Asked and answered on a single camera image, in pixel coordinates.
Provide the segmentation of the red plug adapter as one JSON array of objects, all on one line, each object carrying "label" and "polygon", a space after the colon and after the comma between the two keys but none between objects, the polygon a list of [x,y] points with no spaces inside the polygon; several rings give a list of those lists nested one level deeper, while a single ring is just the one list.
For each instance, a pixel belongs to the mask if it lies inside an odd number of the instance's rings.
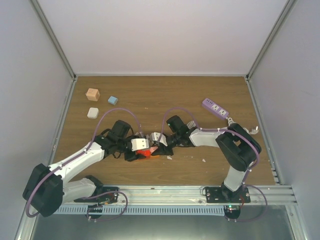
[{"label": "red plug adapter", "polygon": [[147,150],[137,150],[137,151],[136,151],[136,155],[150,156],[151,153],[150,153],[150,150],[149,150],[149,149],[147,149]]}]

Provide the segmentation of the white square plug adapter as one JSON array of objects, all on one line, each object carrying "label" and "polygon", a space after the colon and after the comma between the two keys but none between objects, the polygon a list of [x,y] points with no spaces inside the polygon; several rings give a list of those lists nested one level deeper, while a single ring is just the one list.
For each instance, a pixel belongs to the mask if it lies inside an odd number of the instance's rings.
[{"label": "white square plug adapter", "polygon": [[96,107],[90,107],[87,112],[87,117],[89,119],[96,119],[99,115],[99,109]]}]

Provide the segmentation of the light blue usb charger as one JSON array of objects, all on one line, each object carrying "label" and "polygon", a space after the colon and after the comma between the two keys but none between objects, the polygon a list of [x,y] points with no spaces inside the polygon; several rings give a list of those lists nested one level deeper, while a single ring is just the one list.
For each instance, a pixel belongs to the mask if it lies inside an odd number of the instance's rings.
[{"label": "light blue usb charger", "polygon": [[116,105],[118,103],[118,101],[119,101],[118,98],[115,96],[110,96],[108,98],[108,103],[111,105]]}]

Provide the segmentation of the purple power strip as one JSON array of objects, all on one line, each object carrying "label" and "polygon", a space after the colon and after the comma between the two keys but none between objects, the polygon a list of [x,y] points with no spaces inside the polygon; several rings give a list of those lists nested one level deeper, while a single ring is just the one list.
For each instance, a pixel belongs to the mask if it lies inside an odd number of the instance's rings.
[{"label": "purple power strip", "polygon": [[217,103],[210,100],[209,98],[205,98],[202,101],[201,105],[203,108],[205,108],[207,111],[214,114],[216,117],[220,118],[221,120],[225,120],[229,116],[228,111],[226,111],[224,108],[222,108]]}]

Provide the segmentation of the peach cube power adapter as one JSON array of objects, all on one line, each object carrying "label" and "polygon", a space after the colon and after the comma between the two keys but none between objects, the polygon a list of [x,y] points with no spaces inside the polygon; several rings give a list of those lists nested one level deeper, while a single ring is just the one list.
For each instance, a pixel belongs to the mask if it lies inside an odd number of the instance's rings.
[{"label": "peach cube power adapter", "polygon": [[97,102],[100,98],[100,91],[96,88],[89,88],[85,96],[89,101]]}]

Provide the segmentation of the pink plug adapter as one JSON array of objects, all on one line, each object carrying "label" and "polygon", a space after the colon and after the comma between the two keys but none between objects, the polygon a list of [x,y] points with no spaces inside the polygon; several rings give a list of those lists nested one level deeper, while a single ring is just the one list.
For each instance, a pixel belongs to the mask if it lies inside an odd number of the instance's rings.
[{"label": "pink plug adapter", "polygon": [[150,153],[152,154],[152,153],[155,152],[157,149],[158,149],[157,146],[152,146],[152,147],[150,147],[149,151],[150,151]]}]

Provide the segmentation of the orange power strip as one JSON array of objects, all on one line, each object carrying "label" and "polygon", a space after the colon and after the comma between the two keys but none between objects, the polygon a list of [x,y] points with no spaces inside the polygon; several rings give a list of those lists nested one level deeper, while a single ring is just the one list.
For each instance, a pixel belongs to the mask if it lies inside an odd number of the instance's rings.
[{"label": "orange power strip", "polygon": [[137,157],[138,157],[138,160],[155,160],[160,158],[159,155],[152,156],[152,155],[142,155],[142,154],[137,155]]}]

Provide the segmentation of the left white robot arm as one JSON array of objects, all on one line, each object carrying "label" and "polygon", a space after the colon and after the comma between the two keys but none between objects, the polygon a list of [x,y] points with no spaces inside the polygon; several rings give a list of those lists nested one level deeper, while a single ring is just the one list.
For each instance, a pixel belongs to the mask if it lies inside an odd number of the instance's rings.
[{"label": "left white robot arm", "polygon": [[132,132],[128,123],[117,120],[112,128],[94,135],[85,147],[69,157],[49,166],[38,164],[22,194],[27,202],[26,215],[49,217],[64,203],[101,200],[104,185],[96,177],[88,175],[78,181],[72,179],[108,156],[119,158],[124,155],[127,161],[141,159],[143,156],[137,152],[149,149],[150,143],[140,134],[128,134]]}]

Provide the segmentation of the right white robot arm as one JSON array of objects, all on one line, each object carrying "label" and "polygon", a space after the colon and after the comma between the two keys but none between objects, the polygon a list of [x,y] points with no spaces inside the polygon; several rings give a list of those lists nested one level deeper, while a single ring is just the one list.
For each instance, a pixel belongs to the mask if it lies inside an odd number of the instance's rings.
[{"label": "right white robot arm", "polygon": [[150,134],[150,141],[157,145],[153,156],[172,156],[173,148],[219,148],[229,163],[226,178],[219,187],[223,200],[234,202],[244,192],[244,182],[249,171],[258,163],[262,151],[259,143],[238,123],[228,118],[228,126],[217,129],[197,127],[194,121],[185,124],[174,115],[166,123],[172,134]]}]

